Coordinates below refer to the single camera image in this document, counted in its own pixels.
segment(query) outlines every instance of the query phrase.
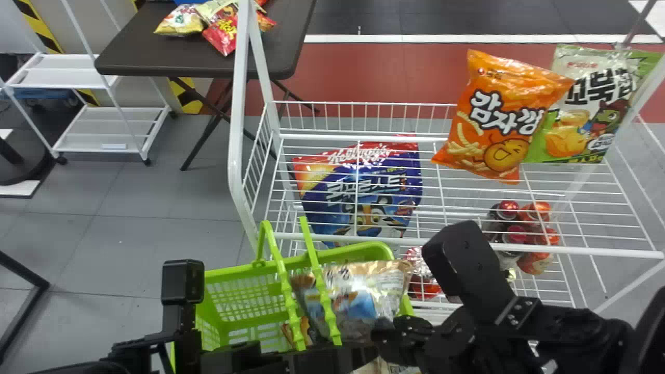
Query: basket handle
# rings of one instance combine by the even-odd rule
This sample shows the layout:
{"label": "basket handle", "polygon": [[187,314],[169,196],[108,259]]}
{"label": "basket handle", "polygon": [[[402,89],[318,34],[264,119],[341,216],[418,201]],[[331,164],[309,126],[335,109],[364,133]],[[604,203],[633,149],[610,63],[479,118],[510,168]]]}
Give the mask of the basket handle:
{"label": "basket handle", "polygon": [[305,246],[307,247],[309,262],[312,265],[312,273],[317,280],[316,285],[317,289],[319,290],[321,305],[323,305],[325,320],[331,332],[332,342],[335,345],[342,345],[342,338],[340,337],[339,329],[337,329],[337,320],[333,313],[333,307],[331,305],[330,296],[328,295],[328,289],[326,288],[326,282],[323,279],[323,272],[321,271],[319,257],[317,256],[316,249],[314,249],[312,234],[309,232],[309,225],[307,224],[307,219],[304,216],[300,217],[300,227],[302,228],[303,236],[305,237]]}
{"label": "basket handle", "polygon": [[251,262],[252,266],[255,268],[258,266],[265,265],[265,259],[263,258],[263,244],[265,239],[268,239],[268,246],[270,246],[270,252],[274,252],[273,248],[279,252],[277,247],[277,241],[275,240],[275,233],[273,227],[270,224],[270,221],[262,221],[259,225],[259,240],[256,245],[256,257],[254,261]]}
{"label": "basket handle", "polygon": [[286,266],[284,265],[284,258],[279,253],[277,241],[275,240],[275,233],[270,221],[262,221],[259,225],[259,239],[257,241],[256,258],[252,261],[251,265],[254,267],[265,266],[263,259],[263,243],[268,240],[270,253],[273,255],[273,261],[277,266],[277,275],[279,276],[279,283],[281,284],[281,291],[284,295],[284,306],[289,314],[289,325],[293,332],[293,343],[297,351],[304,351],[307,346],[305,345],[305,337],[300,328],[300,317],[296,313],[297,304],[293,299],[293,289],[289,283],[289,274],[287,273]]}

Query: dark table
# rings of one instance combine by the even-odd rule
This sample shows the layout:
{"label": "dark table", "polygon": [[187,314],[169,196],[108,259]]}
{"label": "dark table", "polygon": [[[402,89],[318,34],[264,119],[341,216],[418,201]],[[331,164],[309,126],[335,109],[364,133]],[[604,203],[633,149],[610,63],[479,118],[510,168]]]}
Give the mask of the dark table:
{"label": "dark table", "polygon": [[[295,73],[315,4],[316,0],[270,0],[265,7],[268,16],[277,22],[277,26],[263,34],[268,74],[273,83],[285,92],[285,97],[301,101],[279,81]],[[230,95],[232,83],[228,84],[217,102],[212,103],[178,77],[230,79],[235,59],[233,55],[224,57],[201,35],[177,38],[154,34],[159,22],[175,8],[175,3],[146,3],[106,46],[94,66],[104,75],[169,77],[217,114],[208,122],[192,153],[180,168],[186,170],[220,120],[229,122],[225,112],[230,109],[231,98],[222,99]],[[247,78],[258,79],[251,49]],[[245,135],[253,138],[247,131]]]}

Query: green snack bag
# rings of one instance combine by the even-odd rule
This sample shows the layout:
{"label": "green snack bag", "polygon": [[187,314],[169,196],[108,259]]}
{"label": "green snack bag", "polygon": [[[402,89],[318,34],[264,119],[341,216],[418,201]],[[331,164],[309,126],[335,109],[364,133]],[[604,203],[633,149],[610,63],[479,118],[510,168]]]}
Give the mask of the green snack bag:
{"label": "green snack bag", "polygon": [[533,135],[524,162],[601,162],[633,93],[662,55],[557,45],[552,71],[575,79]]}

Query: bottle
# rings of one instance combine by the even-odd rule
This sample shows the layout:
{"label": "bottle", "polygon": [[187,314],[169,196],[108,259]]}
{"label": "bottle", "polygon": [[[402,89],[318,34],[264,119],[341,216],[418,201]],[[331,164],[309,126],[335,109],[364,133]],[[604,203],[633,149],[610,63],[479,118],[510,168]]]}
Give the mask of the bottle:
{"label": "bottle", "polygon": [[[496,236],[495,243],[524,244],[527,240],[527,230],[520,225],[510,225],[505,232]],[[495,251],[499,258],[499,269],[501,271],[515,267],[517,260],[524,252]]]}
{"label": "bottle", "polygon": [[545,228],[544,234],[540,227],[536,227],[535,232],[539,232],[540,235],[527,235],[527,240],[524,244],[537,244],[539,246],[558,246],[559,245],[559,233],[553,228]]}
{"label": "bottle", "polygon": [[[545,228],[545,233],[541,232],[540,235],[529,235],[526,244],[547,246],[547,239],[549,238],[550,246],[559,245],[559,233],[556,230]],[[539,276],[552,264],[552,261],[552,255],[547,252],[528,252],[517,260],[517,266],[526,274]]]}
{"label": "bottle", "polygon": [[518,210],[519,204],[513,200],[504,200],[494,204],[487,212],[486,221],[483,221],[481,226],[487,241],[493,242],[499,235],[498,232],[505,231],[506,227],[517,218]]}
{"label": "bottle", "polygon": [[528,203],[517,213],[517,220],[528,226],[536,226],[540,224],[540,220],[549,222],[550,210],[548,202],[536,201],[536,203]]}

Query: blue cereal box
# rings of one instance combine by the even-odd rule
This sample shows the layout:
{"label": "blue cereal box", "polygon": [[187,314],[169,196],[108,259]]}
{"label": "blue cereal box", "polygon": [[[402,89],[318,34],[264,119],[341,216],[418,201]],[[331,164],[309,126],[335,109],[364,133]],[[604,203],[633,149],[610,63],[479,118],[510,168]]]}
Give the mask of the blue cereal box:
{"label": "blue cereal box", "polygon": [[401,238],[422,197],[418,143],[361,142],[292,161],[316,234]]}

